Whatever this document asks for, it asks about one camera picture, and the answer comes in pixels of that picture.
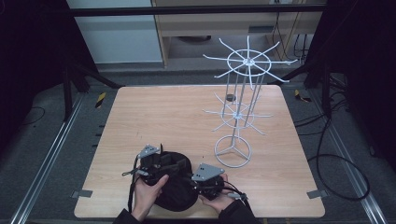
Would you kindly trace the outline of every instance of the gray floor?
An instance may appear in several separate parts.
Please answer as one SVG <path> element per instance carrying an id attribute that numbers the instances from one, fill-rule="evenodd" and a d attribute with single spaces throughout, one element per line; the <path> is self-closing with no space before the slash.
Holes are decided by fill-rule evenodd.
<path id="1" fill-rule="evenodd" d="M 223 37 L 224 42 L 236 49 L 246 46 L 245 36 Z M 263 50 L 270 45 L 262 36 L 250 38 L 255 49 Z M 162 69 L 138 69 L 131 72 L 103 73 L 104 76 L 125 85 L 187 85 L 224 83 L 224 79 L 215 79 L 214 75 L 227 70 L 224 64 L 209 62 L 202 59 L 202 54 L 221 57 L 230 52 L 225 51 L 216 36 L 207 42 L 186 42 L 175 38 L 169 52 L 170 61 Z M 278 66 L 274 73 L 282 77 L 298 64 Z M 282 91 L 287 101 L 294 121 L 306 119 L 320 113 L 319 93 L 317 89 L 306 90 L 302 85 L 304 75 L 294 78 L 291 83 L 282 85 Z M 106 124 L 108 113 L 116 96 L 117 90 L 112 90 L 96 80 L 90 79 L 91 89 L 88 93 L 74 93 L 74 100 L 82 99 L 80 110 L 70 132 L 61 147 L 55 163 L 36 198 L 30 211 L 28 222 L 32 223 L 72 223 L 72 222 L 111 222 L 109 219 L 80 220 L 74 216 L 77 199 L 70 195 L 74 190 L 82 188 L 86 174 L 100 140 L 102 125 Z M 294 91 L 299 90 L 303 97 L 309 97 L 314 102 L 307 103 L 297 100 Z M 106 92 L 106 98 L 100 108 L 95 108 L 100 93 Z M 341 94 L 334 95 L 334 105 L 344 100 Z M 63 89 L 56 86 L 37 95 L 34 107 L 26 118 L 19 133 L 11 141 L 9 157 L 2 161 L 0 170 L 0 222 L 8 223 L 18 209 L 26 192 L 35 179 L 41 163 L 49 152 L 51 144 L 63 123 Z M 348 105 L 333 111 L 332 123 L 326 131 L 320 148 L 322 153 L 339 154 L 344 148 L 357 166 L 367 175 L 371 184 L 370 198 L 361 202 L 351 202 L 330 196 L 323 198 L 326 214 L 318 219 L 302 218 L 268 218 L 268 223 L 396 223 L 396 174 L 385 160 L 370 156 L 369 146 L 365 141 L 359 125 Z M 320 134 L 324 127 L 324 119 L 319 119 L 309 125 L 298 127 L 300 140 L 307 158 L 317 153 Z M 318 179 L 318 170 L 314 161 L 309 162 L 319 189 L 325 189 Z M 351 180 L 351 173 L 343 162 L 335 159 L 320 159 L 320 171 L 326 183 L 337 192 L 349 197 L 356 197 L 356 180 Z M 370 219 L 370 208 L 382 213 L 385 220 Z"/>

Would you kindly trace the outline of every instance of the human hand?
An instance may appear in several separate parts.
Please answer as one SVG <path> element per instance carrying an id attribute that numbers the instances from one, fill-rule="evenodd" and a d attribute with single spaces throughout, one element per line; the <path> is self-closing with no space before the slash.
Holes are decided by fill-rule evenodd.
<path id="1" fill-rule="evenodd" d="M 220 175 L 224 181 L 228 181 L 228 176 L 226 174 Z M 202 203 L 205 205 L 208 205 L 212 207 L 213 209 L 216 210 L 216 212 L 219 214 L 222 210 L 224 210 L 228 205 L 230 205 L 233 201 L 234 198 L 230 198 L 227 194 L 232 193 L 228 189 L 224 189 L 219 197 L 216 199 L 209 201 L 206 197 L 199 195 L 199 198 L 202 200 Z"/>
<path id="2" fill-rule="evenodd" d="M 134 209 L 131 213 L 134 218 L 140 222 L 145 219 L 168 179 L 169 175 L 164 175 L 154 186 L 147 185 L 141 178 L 137 179 L 134 186 Z"/>

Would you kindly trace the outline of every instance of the floor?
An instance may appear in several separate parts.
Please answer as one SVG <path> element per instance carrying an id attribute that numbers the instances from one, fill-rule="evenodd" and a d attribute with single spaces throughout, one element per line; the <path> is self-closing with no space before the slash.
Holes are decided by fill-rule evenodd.
<path id="1" fill-rule="evenodd" d="M 219 43 L 219 38 L 235 49 L 246 47 L 246 36 L 212 36 L 209 41 L 198 42 L 175 37 L 169 52 L 169 64 L 165 68 L 139 68 L 129 72 L 105 72 L 103 75 L 125 85 L 223 83 L 224 79 L 214 76 L 229 68 L 222 62 L 202 56 L 225 57 L 230 54 Z M 251 47 L 257 50 L 266 50 L 272 46 L 262 35 L 252 35 L 249 40 Z M 298 66 L 299 62 L 282 64 L 271 71 L 282 77 Z M 370 194 L 363 200 L 355 200 L 367 190 L 366 183 L 360 172 L 347 163 L 327 157 L 319 160 L 318 170 L 313 160 L 309 164 L 318 189 L 326 189 L 323 183 L 333 189 L 326 189 L 329 196 L 322 199 L 325 216 L 318 219 L 261 217 L 262 223 L 396 223 L 396 174 L 385 160 L 370 155 L 360 126 L 337 89 L 332 90 L 332 122 L 321 137 L 326 119 L 320 116 L 320 86 L 307 90 L 303 85 L 305 76 L 301 74 L 281 88 L 306 157 L 314 157 L 320 149 L 321 153 L 354 161 L 367 176 L 371 186 Z M 88 80 L 91 84 L 88 93 L 73 93 L 77 111 L 73 122 L 62 123 L 62 86 L 43 91 L 35 98 L 34 107 L 25 124 L 8 146 L 12 153 L 0 167 L 0 223 L 8 223 L 12 218 L 28 223 L 111 222 L 112 218 L 81 220 L 73 213 L 77 199 L 71 197 L 71 194 L 82 188 L 100 141 L 100 133 L 117 94 L 117 90 L 94 79 Z M 295 90 L 311 102 L 297 99 Z M 95 108 L 102 92 L 106 93 L 106 98 L 100 108 Z"/>

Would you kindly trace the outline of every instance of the wooden table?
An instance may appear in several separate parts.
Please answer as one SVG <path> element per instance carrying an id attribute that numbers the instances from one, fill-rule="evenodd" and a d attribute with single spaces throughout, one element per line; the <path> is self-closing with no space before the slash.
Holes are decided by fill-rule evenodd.
<path id="1" fill-rule="evenodd" d="M 256 217 L 322 217 L 320 198 L 309 199 L 317 186 L 306 161 L 282 91 L 278 86 L 262 86 L 253 128 L 241 131 L 251 148 L 251 161 L 241 168 L 222 165 L 214 155 L 216 142 L 233 129 L 220 126 L 217 99 L 225 86 L 156 86 L 121 88 L 114 101 L 83 189 L 91 198 L 79 197 L 77 217 L 116 217 L 127 207 L 130 176 L 121 176 L 133 167 L 135 156 L 146 145 L 186 155 L 195 171 L 201 162 L 225 169 L 229 181 L 247 194 Z M 238 160 L 230 154 L 224 160 Z M 201 201 L 184 212 L 170 212 L 154 205 L 149 217 L 217 217 Z"/>

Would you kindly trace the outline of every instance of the wall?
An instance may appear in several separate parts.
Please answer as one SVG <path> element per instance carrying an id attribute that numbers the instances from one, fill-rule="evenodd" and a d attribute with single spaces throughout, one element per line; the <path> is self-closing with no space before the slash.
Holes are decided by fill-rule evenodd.
<path id="1" fill-rule="evenodd" d="M 67 0 L 70 8 L 151 7 L 149 0 Z M 76 18 L 98 67 L 163 61 L 153 16 Z"/>

